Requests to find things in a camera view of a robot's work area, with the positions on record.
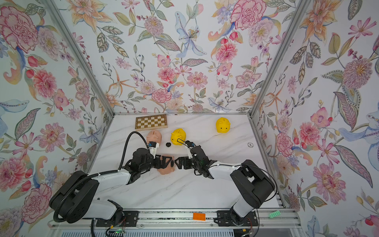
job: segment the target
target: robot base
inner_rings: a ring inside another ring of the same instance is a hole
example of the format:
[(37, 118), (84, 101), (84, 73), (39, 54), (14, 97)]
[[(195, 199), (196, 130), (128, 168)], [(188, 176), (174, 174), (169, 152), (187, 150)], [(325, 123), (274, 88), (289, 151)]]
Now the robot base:
[[(234, 224), (230, 217), (231, 211), (217, 211), (217, 218), (215, 219), (215, 223), (218, 224), (218, 226), (237, 226)], [(239, 226), (258, 226), (258, 220), (257, 216), (255, 215), (255, 212), (249, 212), (245, 218), (243, 218), (241, 225)]]

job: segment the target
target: white marble surface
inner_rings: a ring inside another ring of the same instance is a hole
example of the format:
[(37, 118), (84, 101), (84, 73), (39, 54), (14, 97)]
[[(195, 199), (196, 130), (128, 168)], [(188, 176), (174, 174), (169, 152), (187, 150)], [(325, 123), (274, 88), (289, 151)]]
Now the white marble surface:
[[(91, 173), (114, 170), (119, 166), (125, 140), (134, 131), (134, 115), (118, 115), (108, 131)], [(170, 154), (175, 158), (187, 156), (185, 146), (166, 147), (171, 133), (182, 128), (186, 140), (201, 145), (210, 160), (224, 163), (241, 163), (252, 160), (258, 167), (265, 169), (257, 142), (254, 138), (246, 115), (224, 116), (231, 123), (228, 133), (216, 131), (216, 115), (167, 115), (168, 128), (159, 129), (162, 144), (157, 154)], [(140, 132), (144, 137), (149, 133)], [(144, 147), (138, 135), (132, 135), (125, 155), (124, 164), (132, 158), (137, 148)], [(127, 209), (184, 209), (184, 208), (230, 208), (237, 200), (239, 191), (231, 181), (209, 179), (195, 176), (193, 170), (179, 170), (161, 175), (152, 169), (130, 185), (108, 189), (98, 195), (111, 199)], [(265, 202), (261, 208), (278, 208), (275, 198)]]

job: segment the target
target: green leaf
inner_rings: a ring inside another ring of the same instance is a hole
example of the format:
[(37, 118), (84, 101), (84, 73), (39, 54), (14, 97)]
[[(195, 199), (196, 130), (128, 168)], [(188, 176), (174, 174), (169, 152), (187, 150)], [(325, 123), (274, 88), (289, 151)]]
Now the green leaf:
[(309, 199), (313, 205), (315, 205), (316, 207), (322, 207), (324, 205), (327, 205), (326, 202), (324, 202), (324, 200), (322, 200), (321, 198), (317, 197), (317, 196), (313, 196)]
[(40, 109), (41, 108), (30, 110), (29, 113), (16, 124), (16, 127), (14, 129), (16, 140), (18, 140), (22, 135), (31, 129), (36, 119), (37, 112)]
[(29, 3), (25, 9), (25, 13), (28, 15), (34, 15), (37, 13), (37, 11), (38, 11), (38, 6), (33, 3)]

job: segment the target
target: orange lily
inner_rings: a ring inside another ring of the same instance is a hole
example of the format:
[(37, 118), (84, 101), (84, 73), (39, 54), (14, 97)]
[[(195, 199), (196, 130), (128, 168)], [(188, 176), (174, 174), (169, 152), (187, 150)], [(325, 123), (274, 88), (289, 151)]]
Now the orange lily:
[(125, 84), (125, 82), (126, 82), (126, 81), (129, 81), (129, 80), (120, 81), (120, 77), (119, 77), (119, 75), (118, 75), (118, 72), (117, 72), (116, 68), (114, 68), (114, 70), (116, 71), (117, 81), (109, 86), (108, 92), (111, 90), (111, 87), (113, 87), (114, 89), (116, 89), (116, 88), (118, 87), (119, 90), (117, 91), (116, 95), (118, 94), (119, 91), (121, 91), (121, 93), (120, 93), (120, 95), (119, 95), (119, 97), (120, 97), (121, 94), (122, 94), (122, 86), (123, 86), (123, 85), (124, 85), (124, 86), (128, 86), (128, 87), (132, 87), (132, 88), (135, 88), (135, 87), (133, 87), (133, 86), (129, 86), (129, 85)]
[(278, 111), (279, 113), (279, 109), (278, 109), (278, 101), (282, 102), (279, 98), (278, 98), (278, 95), (282, 92), (282, 89), (283, 89), (283, 86), (284, 86), (285, 82), (283, 83), (282, 85), (282, 88), (278, 91), (278, 93), (274, 94), (274, 93), (268, 93), (266, 96), (270, 96), (270, 101), (268, 103), (271, 103), (269, 105), (267, 105), (266, 107), (269, 107), (271, 106), (274, 102), (276, 104), (276, 110)]

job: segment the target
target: pink rose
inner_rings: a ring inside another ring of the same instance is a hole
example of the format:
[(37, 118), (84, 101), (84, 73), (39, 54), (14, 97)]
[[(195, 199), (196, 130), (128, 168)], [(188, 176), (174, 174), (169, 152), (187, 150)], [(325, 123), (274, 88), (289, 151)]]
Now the pink rose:
[(159, 103), (165, 103), (171, 99), (171, 92), (161, 88), (154, 91), (151, 96), (153, 100)]
[(289, 157), (290, 155), (292, 155), (292, 146), (293, 143), (291, 141), (291, 138), (287, 136), (287, 134), (285, 133), (279, 133), (279, 135), (277, 136), (277, 147), (283, 156)]
[(239, 0), (233, 8), (230, 22), (235, 22), (236, 29), (250, 28), (262, 19), (265, 10), (266, 3), (262, 0)]
[(42, 216), (49, 207), (51, 195), (51, 188), (47, 184), (41, 184), (39, 188), (32, 188), (22, 206), (22, 220), (31, 224)]
[(66, 107), (69, 105), (69, 101), (67, 97), (64, 95), (62, 89), (58, 89), (57, 94), (54, 96), (54, 103), (57, 108)]
[(25, 53), (34, 50), (37, 40), (37, 29), (26, 13), (9, 6), (3, 6), (0, 16), (0, 33), (13, 48), (19, 47)]
[(232, 63), (223, 63), (221, 66), (218, 67), (217, 69), (217, 74), (221, 74), (224, 76), (227, 76), (230, 72), (230, 69), (232, 68)]
[(310, 120), (315, 123), (317, 127), (327, 127), (330, 125), (330, 121), (328, 120), (328, 112), (325, 107), (319, 109), (316, 113), (314, 113)]
[(168, 67), (170, 65), (170, 57), (165, 57), (163, 55), (158, 55), (158, 67)]

